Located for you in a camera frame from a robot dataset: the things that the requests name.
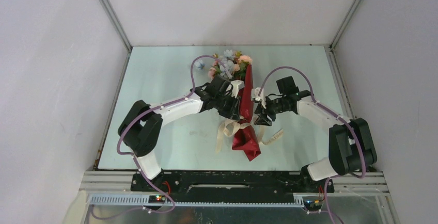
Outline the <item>blue flower stem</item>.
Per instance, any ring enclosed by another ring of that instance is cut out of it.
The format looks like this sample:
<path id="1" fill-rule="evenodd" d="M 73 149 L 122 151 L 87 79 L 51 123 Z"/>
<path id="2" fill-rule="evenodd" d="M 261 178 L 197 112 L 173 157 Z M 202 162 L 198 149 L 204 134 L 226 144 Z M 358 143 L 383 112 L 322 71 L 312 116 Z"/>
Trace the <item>blue flower stem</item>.
<path id="1" fill-rule="evenodd" d="M 232 78 L 234 74 L 234 60 L 236 59 L 236 54 L 233 50 L 225 50 L 223 55 L 219 55 L 219 60 L 221 63 L 218 64 L 220 75 Z"/>

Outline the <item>pink rose stem with blue bud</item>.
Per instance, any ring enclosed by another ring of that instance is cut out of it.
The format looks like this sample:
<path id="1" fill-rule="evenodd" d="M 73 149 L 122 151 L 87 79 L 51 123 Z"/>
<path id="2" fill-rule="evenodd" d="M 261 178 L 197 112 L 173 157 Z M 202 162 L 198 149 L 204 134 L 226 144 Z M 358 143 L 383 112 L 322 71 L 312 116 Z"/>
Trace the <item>pink rose stem with blue bud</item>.
<path id="1" fill-rule="evenodd" d="M 206 66 L 205 63 L 201 59 L 196 60 L 194 63 L 194 68 L 196 68 L 199 71 L 204 70 L 205 66 Z"/>

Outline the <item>left circuit board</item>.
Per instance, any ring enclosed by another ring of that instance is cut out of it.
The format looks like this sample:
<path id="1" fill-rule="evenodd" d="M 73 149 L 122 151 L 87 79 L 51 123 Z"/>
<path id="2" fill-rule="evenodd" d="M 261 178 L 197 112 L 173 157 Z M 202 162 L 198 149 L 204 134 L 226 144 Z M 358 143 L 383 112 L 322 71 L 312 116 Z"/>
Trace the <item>left circuit board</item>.
<path id="1" fill-rule="evenodd" d="M 166 203 L 167 198 L 163 195 L 150 195 L 148 196 L 148 203 L 151 204 L 163 204 Z"/>

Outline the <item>circuit board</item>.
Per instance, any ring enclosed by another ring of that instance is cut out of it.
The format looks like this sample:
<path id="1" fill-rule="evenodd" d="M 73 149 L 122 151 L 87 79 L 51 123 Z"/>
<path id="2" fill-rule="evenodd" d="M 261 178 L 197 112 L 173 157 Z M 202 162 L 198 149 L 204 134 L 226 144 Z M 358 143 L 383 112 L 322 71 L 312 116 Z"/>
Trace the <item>circuit board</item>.
<path id="1" fill-rule="evenodd" d="M 151 204 L 163 204 L 166 203 L 167 198 L 163 195 L 150 195 L 148 196 L 148 203 Z"/>
<path id="2" fill-rule="evenodd" d="M 320 213 L 323 204 L 324 201 L 322 200 L 315 200 L 315 201 L 305 200 L 303 210 L 306 211 L 307 214 Z"/>

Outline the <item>cream ribbon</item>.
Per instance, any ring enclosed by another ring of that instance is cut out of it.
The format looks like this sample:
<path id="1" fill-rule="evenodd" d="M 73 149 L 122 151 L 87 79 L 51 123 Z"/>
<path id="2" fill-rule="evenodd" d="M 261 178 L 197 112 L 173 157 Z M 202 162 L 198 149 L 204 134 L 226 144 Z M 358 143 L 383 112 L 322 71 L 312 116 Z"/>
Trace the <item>cream ribbon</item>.
<path id="1" fill-rule="evenodd" d="M 257 117 L 254 116 L 253 120 L 251 121 L 251 124 L 253 127 L 255 126 L 254 122 L 257 120 Z M 224 140 L 226 137 L 234 137 L 234 134 L 237 132 L 237 130 L 240 128 L 240 125 L 238 124 L 238 121 L 226 119 L 224 122 L 222 122 L 218 127 L 217 132 L 217 138 L 216 138 L 216 145 L 215 145 L 215 153 L 220 153 L 222 150 L 222 146 L 224 143 Z M 265 134 L 265 126 L 261 126 L 259 128 L 259 132 L 256 134 L 259 146 L 268 146 L 272 144 L 273 142 L 280 140 L 284 135 L 284 130 L 280 129 L 277 133 L 275 133 L 273 136 L 271 136 L 268 140 L 263 140 Z"/>

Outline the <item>peach rose stem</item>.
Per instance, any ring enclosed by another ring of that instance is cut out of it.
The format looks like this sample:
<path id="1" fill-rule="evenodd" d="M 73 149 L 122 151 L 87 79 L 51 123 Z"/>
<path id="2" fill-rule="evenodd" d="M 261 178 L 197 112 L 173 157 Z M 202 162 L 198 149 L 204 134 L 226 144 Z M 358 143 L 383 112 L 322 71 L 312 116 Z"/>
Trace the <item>peach rose stem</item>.
<path id="1" fill-rule="evenodd" d="M 252 65 L 252 58 L 242 54 L 241 51 L 235 51 L 232 59 L 234 66 L 232 70 L 233 79 L 244 80 L 248 66 Z"/>

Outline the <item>red wrapping paper sheet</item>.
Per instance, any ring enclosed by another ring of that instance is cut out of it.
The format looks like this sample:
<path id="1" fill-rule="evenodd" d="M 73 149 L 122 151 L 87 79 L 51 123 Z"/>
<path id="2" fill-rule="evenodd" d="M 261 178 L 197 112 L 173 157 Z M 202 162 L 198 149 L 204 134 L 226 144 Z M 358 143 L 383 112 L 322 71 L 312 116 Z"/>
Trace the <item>red wrapping paper sheet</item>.
<path id="1" fill-rule="evenodd" d="M 239 104 L 241 120 L 238 122 L 240 128 L 234 134 L 232 149 L 243 151 L 248 161 L 251 162 L 261 154 L 259 141 L 251 124 L 254 114 L 254 102 L 251 95 L 253 89 L 252 65 L 246 67 L 244 77 L 241 80 L 244 87 L 238 92 L 238 96 L 241 98 Z"/>

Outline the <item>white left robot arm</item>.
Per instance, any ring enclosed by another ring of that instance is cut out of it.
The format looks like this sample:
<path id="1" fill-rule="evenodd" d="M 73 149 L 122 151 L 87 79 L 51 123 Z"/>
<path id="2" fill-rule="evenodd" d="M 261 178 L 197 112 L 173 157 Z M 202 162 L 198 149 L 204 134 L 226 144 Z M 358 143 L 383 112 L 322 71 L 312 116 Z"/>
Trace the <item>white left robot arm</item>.
<path id="1" fill-rule="evenodd" d="M 118 128 L 119 142 L 129 147 L 128 154 L 144 173 L 143 184 L 150 191 L 157 191 L 163 185 L 162 167 L 154 152 L 161 128 L 185 116 L 211 109 L 216 109 L 222 117 L 238 121 L 239 91 L 243 88 L 243 81 L 231 81 L 218 75 L 211 82 L 192 88 L 187 96 L 168 103 L 153 107 L 139 100 L 132 105 Z"/>

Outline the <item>right circuit board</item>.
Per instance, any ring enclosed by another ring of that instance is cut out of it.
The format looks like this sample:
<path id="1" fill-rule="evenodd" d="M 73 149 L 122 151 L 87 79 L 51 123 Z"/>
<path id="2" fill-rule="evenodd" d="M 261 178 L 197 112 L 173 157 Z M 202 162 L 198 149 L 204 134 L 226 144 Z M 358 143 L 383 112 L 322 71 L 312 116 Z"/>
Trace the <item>right circuit board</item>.
<path id="1" fill-rule="evenodd" d="M 320 213 L 323 204 L 324 201 L 322 200 L 315 200 L 315 201 L 305 200 L 303 210 L 306 211 L 307 214 Z"/>

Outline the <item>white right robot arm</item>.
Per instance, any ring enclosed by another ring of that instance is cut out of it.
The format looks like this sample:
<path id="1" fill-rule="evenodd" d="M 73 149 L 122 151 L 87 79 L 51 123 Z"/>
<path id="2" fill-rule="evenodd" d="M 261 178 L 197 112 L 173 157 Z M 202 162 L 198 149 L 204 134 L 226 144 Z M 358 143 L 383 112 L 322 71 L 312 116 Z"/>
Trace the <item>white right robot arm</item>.
<path id="1" fill-rule="evenodd" d="M 278 114 L 293 112 L 304 117 L 328 134 L 328 156 L 303 167 L 301 187 L 313 192 L 321 185 L 321 180 L 357 170 L 366 170 L 377 162 L 369 124 L 363 118 L 351 119 L 342 116 L 315 100 L 309 90 L 300 91 L 293 77 L 277 80 L 279 95 L 270 99 L 264 90 L 252 90 L 256 102 L 255 124 L 270 126 Z"/>

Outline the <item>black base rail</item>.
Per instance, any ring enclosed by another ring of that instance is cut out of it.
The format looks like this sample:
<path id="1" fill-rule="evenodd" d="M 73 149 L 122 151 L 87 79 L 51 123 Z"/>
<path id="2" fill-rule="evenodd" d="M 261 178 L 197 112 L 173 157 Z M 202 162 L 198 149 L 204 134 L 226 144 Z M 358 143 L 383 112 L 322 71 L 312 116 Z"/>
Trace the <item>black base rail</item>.
<path id="1" fill-rule="evenodd" d="M 148 184 L 139 173 L 132 176 L 131 191 L 168 193 L 179 203 L 295 203 L 299 193 L 333 193 L 334 185 L 313 181 L 298 171 L 164 170 Z"/>

